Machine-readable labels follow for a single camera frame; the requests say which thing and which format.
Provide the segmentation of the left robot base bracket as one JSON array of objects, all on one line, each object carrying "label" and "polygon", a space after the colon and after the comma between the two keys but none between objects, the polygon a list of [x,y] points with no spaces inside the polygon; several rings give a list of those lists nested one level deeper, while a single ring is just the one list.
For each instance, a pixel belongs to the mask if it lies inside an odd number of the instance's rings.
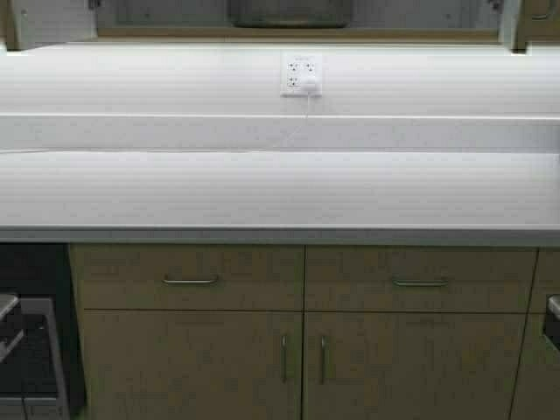
[{"label": "left robot base bracket", "polygon": [[20,299],[11,294],[1,295],[1,350],[4,361],[25,336],[24,319]]}]

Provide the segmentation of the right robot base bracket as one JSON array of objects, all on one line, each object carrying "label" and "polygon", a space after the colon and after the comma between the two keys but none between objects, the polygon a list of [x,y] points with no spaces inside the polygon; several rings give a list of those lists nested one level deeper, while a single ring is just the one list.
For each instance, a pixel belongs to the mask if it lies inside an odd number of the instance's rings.
[{"label": "right robot base bracket", "polygon": [[545,318],[543,323],[543,335],[556,349],[560,349],[560,315],[559,296],[550,296],[547,300]]}]

